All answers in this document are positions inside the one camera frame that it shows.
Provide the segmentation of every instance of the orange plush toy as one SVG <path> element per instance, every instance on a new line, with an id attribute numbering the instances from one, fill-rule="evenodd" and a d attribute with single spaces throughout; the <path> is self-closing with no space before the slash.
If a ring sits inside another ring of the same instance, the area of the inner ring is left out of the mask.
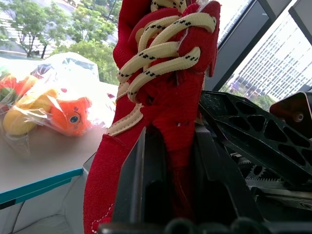
<path id="1" fill-rule="evenodd" d="M 87 97 L 78 100 L 57 100 L 51 109 L 51 125 L 68 136 L 81 136 L 91 126 L 88 108 L 92 105 Z"/>

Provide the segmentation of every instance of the plastic bag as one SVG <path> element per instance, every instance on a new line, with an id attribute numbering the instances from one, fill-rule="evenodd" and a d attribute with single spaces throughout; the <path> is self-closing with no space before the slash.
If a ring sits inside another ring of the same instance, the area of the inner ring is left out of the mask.
<path id="1" fill-rule="evenodd" d="M 75 53 L 53 55 L 24 78 L 0 80 L 1 132 L 18 152 L 29 156 L 29 137 L 37 126 L 81 137 L 93 126 L 110 127 L 115 105 L 102 90 L 95 63 Z"/>

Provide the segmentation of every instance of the red shoe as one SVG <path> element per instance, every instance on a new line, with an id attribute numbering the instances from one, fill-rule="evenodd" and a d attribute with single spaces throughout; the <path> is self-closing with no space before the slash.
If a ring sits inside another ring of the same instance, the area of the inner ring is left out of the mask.
<path id="1" fill-rule="evenodd" d="M 120 169 L 147 124 L 168 152 L 176 216 L 194 218 L 189 169 L 205 71 L 213 75 L 220 4 L 186 0 L 124 0 L 114 58 L 121 82 L 114 124 L 103 136 L 84 195 L 84 233 L 111 221 Z"/>

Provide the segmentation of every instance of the white stitching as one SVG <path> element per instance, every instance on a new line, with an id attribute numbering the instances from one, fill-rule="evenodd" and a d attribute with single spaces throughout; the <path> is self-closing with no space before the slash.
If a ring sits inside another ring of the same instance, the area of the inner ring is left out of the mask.
<path id="1" fill-rule="evenodd" d="M 95 231 L 94 229 L 93 229 L 93 224 L 95 223 L 95 222 L 101 222 L 102 221 L 102 219 L 104 219 L 104 218 L 106 218 L 107 216 L 108 216 L 108 213 L 109 213 L 109 211 L 111 210 L 111 208 L 113 207 L 113 203 L 111 204 L 111 206 L 108 208 L 108 212 L 106 213 L 106 215 L 105 216 L 103 216 L 101 219 L 99 219 L 99 220 L 94 220 L 93 222 L 92 222 L 92 224 L 91 224 L 91 229 L 92 229 L 92 232 L 93 233 L 98 233 L 97 231 Z"/>

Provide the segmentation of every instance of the shoe tongue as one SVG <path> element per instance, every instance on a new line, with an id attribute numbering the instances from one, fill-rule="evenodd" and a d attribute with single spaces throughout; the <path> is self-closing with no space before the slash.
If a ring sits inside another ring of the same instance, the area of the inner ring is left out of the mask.
<path id="1" fill-rule="evenodd" d="M 128 45 L 133 51 L 137 51 L 138 42 L 145 30 L 151 23 L 156 20 L 169 16 L 181 15 L 176 8 L 163 8 L 158 11 L 154 11 L 144 16 L 134 27 L 128 40 Z"/>

